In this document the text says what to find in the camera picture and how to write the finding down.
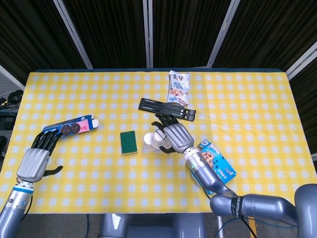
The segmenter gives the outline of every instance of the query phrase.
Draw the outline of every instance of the table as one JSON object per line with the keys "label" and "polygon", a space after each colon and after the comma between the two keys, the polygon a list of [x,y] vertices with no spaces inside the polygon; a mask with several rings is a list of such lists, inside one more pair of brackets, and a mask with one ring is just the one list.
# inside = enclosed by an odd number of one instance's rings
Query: table
{"label": "table", "polygon": [[[282,196],[316,182],[316,173],[283,72],[191,72],[194,122],[181,121],[198,144],[208,139],[237,171],[227,185],[238,194]],[[16,171],[35,136],[49,124],[93,114],[97,130],[58,142],[35,184],[30,213],[210,212],[180,154],[147,152],[142,137],[154,114],[138,110],[142,97],[165,101],[168,72],[33,72],[29,75],[0,173],[4,205]],[[135,130],[138,153],[121,155],[122,131]]]}

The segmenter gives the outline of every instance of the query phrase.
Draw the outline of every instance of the robotic arm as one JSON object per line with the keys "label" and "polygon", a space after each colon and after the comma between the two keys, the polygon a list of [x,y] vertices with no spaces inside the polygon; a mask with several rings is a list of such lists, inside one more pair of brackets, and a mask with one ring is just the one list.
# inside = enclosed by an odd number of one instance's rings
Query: robotic arm
{"label": "robotic arm", "polygon": [[62,134],[56,131],[41,132],[35,138],[20,164],[17,172],[17,184],[7,199],[0,214],[0,238],[12,238],[23,220],[24,211],[32,201],[33,184],[42,177],[57,174],[63,166],[55,170],[45,170],[53,149]]}
{"label": "robotic arm", "polygon": [[233,215],[263,217],[278,222],[298,226],[299,238],[317,236],[317,185],[299,187],[295,194],[296,208],[289,201],[278,196],[247,194],[238,196],[223,184],[218,175],[203,158],[200,150],[194,148],[194,139],[184,125],[173,116],[156,115],[161,123],[152,125],[162,130],[171,148],[160,147],[165,153],[184,154],[186,165],[196,176],[204,189],[216,193],[210,200],[211,210],[218,216]]}

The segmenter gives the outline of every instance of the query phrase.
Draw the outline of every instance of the floor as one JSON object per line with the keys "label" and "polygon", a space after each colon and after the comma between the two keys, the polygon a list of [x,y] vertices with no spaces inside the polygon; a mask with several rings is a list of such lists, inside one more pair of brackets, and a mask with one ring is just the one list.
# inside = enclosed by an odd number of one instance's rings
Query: floor
{"label": "floor", "polygon": [[[16,86],[8,82],[0,75],[0,95],[13,91]],[[0,131],[0,135],[11,137],[11,131]],[[89,238],[96,238],[99,230],[100,215],[91,214]],[[232,217],[223,217],[222,222],[232,219]],[[85,237],[87,219],[84,214],[29,214],[21,223],[17,238],[80,238]],[[295,238],[296,229],[279,229],[256,222],[256,232],[258,238]],[[217,218],[213,213],[205,214],[205,228],[207,237],[212,238],[217,232]],[[252,238],[250,232],[242,221],[233,221],[224,229],[225,238]]]}

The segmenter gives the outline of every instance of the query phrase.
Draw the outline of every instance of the chip bag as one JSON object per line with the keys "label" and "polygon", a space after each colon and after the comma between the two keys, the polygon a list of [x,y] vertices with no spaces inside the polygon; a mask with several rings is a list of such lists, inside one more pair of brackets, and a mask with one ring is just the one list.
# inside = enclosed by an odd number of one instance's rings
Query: chip bag
{"label": "chip bag", "polygon": [[188,89],[190,73],[177,73],[173,70],[169,72],[168,103],[179,103],[188,105]]}

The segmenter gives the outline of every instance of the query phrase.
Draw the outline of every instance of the green sponge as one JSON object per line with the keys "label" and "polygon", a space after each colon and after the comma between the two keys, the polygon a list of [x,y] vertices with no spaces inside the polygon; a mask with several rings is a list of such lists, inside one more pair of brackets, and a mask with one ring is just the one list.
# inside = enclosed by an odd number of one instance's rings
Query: green sponge
{"label": "green sponge", "polygon": [[123,155],[137,153],[137,143],[135,139],[135,131],[126,131],[120,133],[121,153]]}

